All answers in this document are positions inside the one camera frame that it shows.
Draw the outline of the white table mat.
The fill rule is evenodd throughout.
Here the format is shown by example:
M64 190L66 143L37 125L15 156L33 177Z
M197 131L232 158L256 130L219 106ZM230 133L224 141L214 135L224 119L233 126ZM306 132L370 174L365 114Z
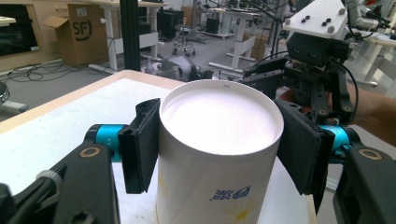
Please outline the white table mat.
M162 99L179 85L159 77L103 79L0 122L0 183L19 193L80 145L93 124L128 124L138 103ZM298 193L280 161L274 164L259 224L317 224L311 198Z

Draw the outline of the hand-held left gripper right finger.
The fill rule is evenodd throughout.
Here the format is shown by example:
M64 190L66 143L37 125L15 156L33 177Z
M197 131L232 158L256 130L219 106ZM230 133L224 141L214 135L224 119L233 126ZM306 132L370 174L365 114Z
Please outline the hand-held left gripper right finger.
M333 196L338 224L396 224L396 160L364 145L349 127L317 125L293 103L275 100L285 127L277 156L298 192L320 207L328 165L343 166Z

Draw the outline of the white side table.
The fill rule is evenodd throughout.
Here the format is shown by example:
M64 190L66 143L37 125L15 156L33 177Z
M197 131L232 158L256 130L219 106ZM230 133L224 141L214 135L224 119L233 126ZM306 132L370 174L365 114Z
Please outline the white side table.
M361 34L362 40L345 66L361 88L396 99L396 40L380 33L353 32Z

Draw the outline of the printed white paper cup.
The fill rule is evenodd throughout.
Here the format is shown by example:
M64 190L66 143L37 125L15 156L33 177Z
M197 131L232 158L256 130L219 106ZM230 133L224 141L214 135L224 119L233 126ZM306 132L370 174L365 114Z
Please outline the printed white paper cup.
M246 85L201 80L160 107L156 224L257 224L284 120Z

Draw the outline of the printed cardboard box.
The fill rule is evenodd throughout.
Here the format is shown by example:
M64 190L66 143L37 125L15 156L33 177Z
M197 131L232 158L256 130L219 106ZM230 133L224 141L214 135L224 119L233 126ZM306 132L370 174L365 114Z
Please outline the printed cardboard box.
M108 60L104 11L98 5L69 4L68 16L49 16L44 25L55 30L63 63L82 66Z

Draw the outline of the white desk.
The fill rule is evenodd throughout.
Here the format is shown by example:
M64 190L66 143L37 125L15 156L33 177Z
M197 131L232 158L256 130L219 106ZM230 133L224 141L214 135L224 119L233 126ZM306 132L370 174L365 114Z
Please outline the white desk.
M147 2L144 0L85 0L90 4L96 4L105 12L105 25L107 37L107 52L109 66L118 71L118 55L124 57L126 69L140 71L140 50L150 48L153 57L157 55L159 33L157 31L157 11L167 6L164 2ZM139 34L138 9L145 7L148 11L150 25L148 34ZM113 32L114 9L120 11L120 37L115 37Z

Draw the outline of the white desk frame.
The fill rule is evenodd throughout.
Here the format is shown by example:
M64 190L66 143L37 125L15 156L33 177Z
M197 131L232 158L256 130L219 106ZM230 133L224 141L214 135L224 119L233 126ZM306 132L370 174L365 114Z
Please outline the white desk frame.
M237 32L234 41L231 64L224 65L220 63L209 62L208 65L211 67L218 68L221 71L225 71L226 73L235 73L237 77L241 77L243 74L243 70L238 67L239 61L253 60L253 58L250 57L250 54L256 40L257 25L255 23L252 23L250 26L249 38L247 40L243 39L246 28L246 22L259 19L262 16L262 14L256 11L247 11L242 9L223 9L223 8L212 8L211 12L221 13L224 14L225 16L238 19L239 24L237 25Z

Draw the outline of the wooden cabinet with dark screen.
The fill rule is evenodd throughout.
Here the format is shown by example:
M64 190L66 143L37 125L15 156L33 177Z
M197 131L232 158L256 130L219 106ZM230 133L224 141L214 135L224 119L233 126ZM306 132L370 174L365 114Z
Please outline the wooden cabinet with dark screen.
M0 1L0 17L0 71L46 59L33 3Z

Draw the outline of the small wheeled stool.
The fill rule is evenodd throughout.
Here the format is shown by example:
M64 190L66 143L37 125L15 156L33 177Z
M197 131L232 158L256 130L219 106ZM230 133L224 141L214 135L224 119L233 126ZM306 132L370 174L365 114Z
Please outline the small wheeled stool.
M189 30L183 26L177 28L174 39L172 55L177 56L179 52L183 52L186 57L195 56L196 50L192 43L187 41Z

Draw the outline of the white desk leg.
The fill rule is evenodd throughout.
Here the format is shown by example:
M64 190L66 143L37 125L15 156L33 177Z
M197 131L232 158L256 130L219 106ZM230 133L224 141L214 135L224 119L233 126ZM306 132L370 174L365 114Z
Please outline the white desk leg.
M10 110L14 110L14 111L23 113L29 109L29 106L25 105L25 104L17 103L17 102L6 101L0 105L0 108L10 109Z

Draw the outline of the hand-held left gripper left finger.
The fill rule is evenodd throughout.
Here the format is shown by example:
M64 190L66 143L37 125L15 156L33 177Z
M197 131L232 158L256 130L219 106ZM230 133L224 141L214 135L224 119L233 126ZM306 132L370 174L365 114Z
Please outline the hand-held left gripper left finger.
M22 192L0 184L0 224L119 224L112 159L120 159L125 191L149 190L159 152L160 99L135 107L131 124L95 124L82 143Z

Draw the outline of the black metal frame post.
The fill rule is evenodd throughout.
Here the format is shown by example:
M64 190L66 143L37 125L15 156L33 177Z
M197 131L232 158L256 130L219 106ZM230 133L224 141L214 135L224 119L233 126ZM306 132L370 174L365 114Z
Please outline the black metal frame post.
M120 0L120 23L126 69L140 70L137 0Z

